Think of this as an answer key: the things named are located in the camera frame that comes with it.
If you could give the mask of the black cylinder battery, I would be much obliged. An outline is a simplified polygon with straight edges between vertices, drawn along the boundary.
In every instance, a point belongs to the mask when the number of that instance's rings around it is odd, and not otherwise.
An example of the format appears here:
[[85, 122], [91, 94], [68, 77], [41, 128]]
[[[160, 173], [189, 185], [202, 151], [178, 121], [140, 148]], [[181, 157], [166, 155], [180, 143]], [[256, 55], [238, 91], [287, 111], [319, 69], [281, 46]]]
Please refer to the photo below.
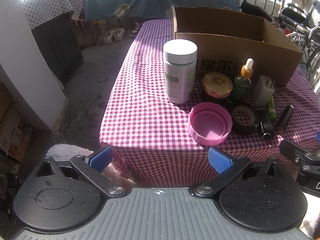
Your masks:
[[292, 105], [287, 105], [276, 124], [276, 132], [282, 134], [285, 132], [290, 120], [293, 115], [294, 107]]

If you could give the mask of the pink plastic lid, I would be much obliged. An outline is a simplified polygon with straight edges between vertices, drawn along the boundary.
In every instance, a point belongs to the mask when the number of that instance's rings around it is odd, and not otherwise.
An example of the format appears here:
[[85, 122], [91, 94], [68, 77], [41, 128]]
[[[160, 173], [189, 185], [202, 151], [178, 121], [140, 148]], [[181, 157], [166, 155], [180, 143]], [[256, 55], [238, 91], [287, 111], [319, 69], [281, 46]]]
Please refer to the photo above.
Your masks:
[[188, 116], [189, 135], [200, 145], [217, 146], [232, 130], [232, 117], [227, 109], [213, 102], [196, 104]]

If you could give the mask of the green lip balm tube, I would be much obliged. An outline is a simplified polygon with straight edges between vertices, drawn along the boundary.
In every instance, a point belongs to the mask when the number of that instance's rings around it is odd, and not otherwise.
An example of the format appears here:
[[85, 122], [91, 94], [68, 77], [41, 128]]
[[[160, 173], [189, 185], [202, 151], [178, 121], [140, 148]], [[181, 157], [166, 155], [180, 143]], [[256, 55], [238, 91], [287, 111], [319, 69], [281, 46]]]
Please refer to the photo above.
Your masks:
[[269, 99], [269, 101], [267, 102], [267, 110], [268, 110], [268, 114], [269, 114], [269, 117], [270, 117], [271, 121], [276, 120], [276, 110], [275, 110], [275, 107], [274, 107], [273, 97], [271, 97]]

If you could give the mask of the black tape roll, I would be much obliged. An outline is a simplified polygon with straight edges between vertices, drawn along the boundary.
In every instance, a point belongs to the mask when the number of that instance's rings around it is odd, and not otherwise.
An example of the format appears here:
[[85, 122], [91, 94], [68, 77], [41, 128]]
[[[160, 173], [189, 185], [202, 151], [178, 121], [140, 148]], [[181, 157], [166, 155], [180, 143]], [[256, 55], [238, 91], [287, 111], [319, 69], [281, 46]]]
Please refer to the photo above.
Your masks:
[[229, 109], [232, 117], [232, 131], [238, 135], [250, 135], [259, 126], [259, 115], [251, 105], [247, 103], [233, 104]]

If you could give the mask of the white charger plug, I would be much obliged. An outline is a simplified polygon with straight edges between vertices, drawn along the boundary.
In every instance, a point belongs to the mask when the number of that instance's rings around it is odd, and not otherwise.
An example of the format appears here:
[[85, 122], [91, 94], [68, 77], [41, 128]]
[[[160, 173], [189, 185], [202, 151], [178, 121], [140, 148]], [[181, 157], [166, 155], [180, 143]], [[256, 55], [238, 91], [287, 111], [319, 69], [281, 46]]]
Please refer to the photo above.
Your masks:
[[264, 107], [274, 94], [274, 81], [267, 76], [261, 75], [253, 90], [254, 103]]

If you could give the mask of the gold lid jar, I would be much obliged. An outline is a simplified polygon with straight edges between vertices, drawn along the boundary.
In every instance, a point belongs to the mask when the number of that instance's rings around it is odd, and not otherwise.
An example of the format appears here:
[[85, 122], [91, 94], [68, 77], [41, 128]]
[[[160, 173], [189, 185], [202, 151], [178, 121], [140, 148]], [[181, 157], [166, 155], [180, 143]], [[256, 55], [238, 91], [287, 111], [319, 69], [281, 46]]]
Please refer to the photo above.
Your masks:
[[203, 77], [202, 87], [209, 96], [223, 99], [230, 96], [233, 90], [233, 82], [225, 74], [210, 72]]

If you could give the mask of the green dropper bottle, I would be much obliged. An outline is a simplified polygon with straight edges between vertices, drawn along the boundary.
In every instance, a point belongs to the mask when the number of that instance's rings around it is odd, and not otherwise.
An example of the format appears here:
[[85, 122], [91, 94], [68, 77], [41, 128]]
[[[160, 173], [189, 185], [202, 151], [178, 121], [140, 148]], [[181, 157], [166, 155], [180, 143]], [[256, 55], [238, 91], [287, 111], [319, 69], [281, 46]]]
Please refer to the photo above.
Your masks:
[[235, 77], [231, 98], [234, 101], [242, 101], [251, 86], [251, 76], [253, 74], [253, 59], [247, 59], [242, 66], [240, 74]]

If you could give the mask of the white pill bottle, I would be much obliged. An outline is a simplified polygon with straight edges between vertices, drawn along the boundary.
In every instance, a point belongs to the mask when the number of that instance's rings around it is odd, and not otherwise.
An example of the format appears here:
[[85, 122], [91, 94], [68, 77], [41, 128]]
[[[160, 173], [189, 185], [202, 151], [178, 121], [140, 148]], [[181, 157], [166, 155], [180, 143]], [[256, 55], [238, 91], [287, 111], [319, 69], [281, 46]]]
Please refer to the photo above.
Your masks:
[[183, 104], [193, 91], [197, 45], [189, 40], [174, 39], [163, 45], [165, 90], [169, 101]]

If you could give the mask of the purple checkered tablecloth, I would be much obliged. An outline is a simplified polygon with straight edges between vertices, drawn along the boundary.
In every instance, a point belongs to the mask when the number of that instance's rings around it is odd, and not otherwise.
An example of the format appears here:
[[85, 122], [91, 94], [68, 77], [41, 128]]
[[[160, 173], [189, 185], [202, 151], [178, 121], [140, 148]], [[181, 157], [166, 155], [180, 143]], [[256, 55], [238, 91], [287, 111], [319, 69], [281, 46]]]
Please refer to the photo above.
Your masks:
[[[124, 177], [131, 171], [152, 187], [183, 187], [213, 178], [208, 148], [188, 133], [188, 114], [200, 102], [200, 84], [191, 100], [175, 105], [165, 92], [163, 44], [173, 37], [172, 20], [146, 21], [129, 48], [106, 106], [100, 143], [113, 148], [113, 164]], [[277, 114], [294, 113], [285, 132], [265, 141], [258, 132], [231, 133], [219, 146], [253, 161], [280, 157], [279, 143], [289, 139], [313, 151], [319, 146], [319, 99], [300, 69], [285, 87], [276, 87]]]

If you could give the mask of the small cardboard box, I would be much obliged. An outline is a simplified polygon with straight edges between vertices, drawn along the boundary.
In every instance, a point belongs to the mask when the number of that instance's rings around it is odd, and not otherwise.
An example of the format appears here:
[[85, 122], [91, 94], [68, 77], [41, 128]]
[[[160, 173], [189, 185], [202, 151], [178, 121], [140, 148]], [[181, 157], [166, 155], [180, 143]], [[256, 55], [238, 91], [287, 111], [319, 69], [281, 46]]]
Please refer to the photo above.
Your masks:
[[21, 163], [32, 132], [29, 122], [16, 111], [12, 95], [1, 84], [1, 154]]

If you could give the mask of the brown cardboard box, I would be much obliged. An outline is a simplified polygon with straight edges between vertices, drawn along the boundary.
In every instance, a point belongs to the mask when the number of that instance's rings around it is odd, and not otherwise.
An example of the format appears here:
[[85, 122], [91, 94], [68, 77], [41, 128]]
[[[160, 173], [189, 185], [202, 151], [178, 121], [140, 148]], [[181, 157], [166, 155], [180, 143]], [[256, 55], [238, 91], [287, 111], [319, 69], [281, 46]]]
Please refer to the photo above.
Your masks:
[[197, 47], [197, 77], [208, 72], [237, 76], [252, 58], [252, 81], [264, 75], [285, 86], [293, 76], [302, 51], [268, 20], [242, 12], [207, 7], [174, 7], [175, 39]]

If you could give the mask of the dark cabinet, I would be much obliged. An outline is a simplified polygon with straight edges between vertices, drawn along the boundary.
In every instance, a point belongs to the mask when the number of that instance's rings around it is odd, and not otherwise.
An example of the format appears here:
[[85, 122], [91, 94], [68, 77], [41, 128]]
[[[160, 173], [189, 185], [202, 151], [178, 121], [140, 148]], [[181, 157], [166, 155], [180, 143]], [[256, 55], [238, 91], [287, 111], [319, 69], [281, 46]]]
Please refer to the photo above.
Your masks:
[[64, 13], [31, 30], [49, 69], [65, 84], [83, 61], [69, 13]]

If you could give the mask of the brown white sneaker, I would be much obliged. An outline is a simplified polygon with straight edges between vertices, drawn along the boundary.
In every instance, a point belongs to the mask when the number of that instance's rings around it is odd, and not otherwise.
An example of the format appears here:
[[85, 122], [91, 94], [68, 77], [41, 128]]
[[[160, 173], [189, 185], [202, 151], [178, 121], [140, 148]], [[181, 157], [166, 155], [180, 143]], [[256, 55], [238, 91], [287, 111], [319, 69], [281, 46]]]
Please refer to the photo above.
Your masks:
[[131, 36], [137, 36], [137, 34], [139, 33], [141, 27], [142, 27], [143, 23], [138, 23], [136, 22], [133, 29], [130, 32]]

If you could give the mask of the black seat cushion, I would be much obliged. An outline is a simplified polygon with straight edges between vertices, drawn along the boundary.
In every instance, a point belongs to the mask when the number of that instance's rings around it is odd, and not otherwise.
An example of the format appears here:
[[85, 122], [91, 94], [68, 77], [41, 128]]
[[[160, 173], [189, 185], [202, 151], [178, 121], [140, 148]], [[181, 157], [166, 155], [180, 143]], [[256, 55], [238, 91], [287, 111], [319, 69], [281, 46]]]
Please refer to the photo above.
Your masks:
[[258, 5], [251, 4], [251, 3], [247, 2], [247, 0], [243, 0], [239, 9], [241, 9], [241, 12], [243, 12], [245, 14], [263, 17], [266, 20], [268, 20], [269, 22], [272, 22], [271, 15], [265, 9], [263, 9], [262, 7], [260, 7]]

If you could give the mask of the polka dot cloth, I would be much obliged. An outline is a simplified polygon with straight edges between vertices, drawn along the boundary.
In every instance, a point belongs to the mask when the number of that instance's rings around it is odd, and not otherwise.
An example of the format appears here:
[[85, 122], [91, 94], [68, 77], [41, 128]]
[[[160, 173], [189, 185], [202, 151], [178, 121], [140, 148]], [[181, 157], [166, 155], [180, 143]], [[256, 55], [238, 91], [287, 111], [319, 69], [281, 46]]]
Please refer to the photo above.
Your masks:
[[71, 13], [70, 18], [77, 21], [80, 17], [83, 0], [24, 0], [21, 2], [31, 30], [57, 18]]

